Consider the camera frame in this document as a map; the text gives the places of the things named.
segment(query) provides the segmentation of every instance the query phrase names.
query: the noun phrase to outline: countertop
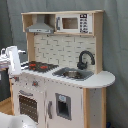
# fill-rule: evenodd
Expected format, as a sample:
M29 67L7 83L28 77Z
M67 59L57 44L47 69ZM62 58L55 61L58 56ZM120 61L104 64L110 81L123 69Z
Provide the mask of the countertop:
M74 86L82 87L82 88L103 88L103 87L110 86L115 82L115 76L108 71L101 71L99 74L94 74L84 81L76 81L76 80L52 75L52 73L54 73L55 71L61 68L64 68L64 67L57 67L47 73L39 73L39 72L33 72L29 70L23 70L22 72L42 76L47 79L66 82L68 84L73 84Z

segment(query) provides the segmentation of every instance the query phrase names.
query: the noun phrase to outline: gray wall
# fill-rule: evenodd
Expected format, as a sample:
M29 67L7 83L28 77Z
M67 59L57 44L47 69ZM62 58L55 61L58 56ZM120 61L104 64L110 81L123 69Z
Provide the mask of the gray wall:
M116 76L107 88L107 120L116 128L128 126L128 0L7 0L14 44L26 49L21 12L103 9L103 67Z
M0 0L0 50L13 45L11 25L6 0ZM0 101L10 97L9 78L6 71L1 72Z

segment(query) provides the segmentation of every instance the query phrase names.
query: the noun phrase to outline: oven door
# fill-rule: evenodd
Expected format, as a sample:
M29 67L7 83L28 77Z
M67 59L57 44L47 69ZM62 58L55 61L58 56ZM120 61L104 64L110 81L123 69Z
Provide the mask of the oven door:
M45 127L44 94L16 84L13 85L14 113L28 115L38 128Z
M56 15L57 32L80 33L80 14Z

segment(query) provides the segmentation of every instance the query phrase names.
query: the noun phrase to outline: toy kitchen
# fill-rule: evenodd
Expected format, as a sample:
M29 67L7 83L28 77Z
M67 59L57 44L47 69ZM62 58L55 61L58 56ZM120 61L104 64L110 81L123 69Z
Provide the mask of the toy kitchen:
M28 62L10 80L15 115L38 128L106 128L115 76L102 70L103 12L22 13Z

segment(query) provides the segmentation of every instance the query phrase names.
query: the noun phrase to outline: oven window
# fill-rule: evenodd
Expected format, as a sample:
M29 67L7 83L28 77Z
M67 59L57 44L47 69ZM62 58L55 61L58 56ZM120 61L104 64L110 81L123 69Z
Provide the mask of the oven window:
M77 18L62 18L63 29L78 29Z
M38 123L37 102L33 99L19 95L20 114L28 115Z

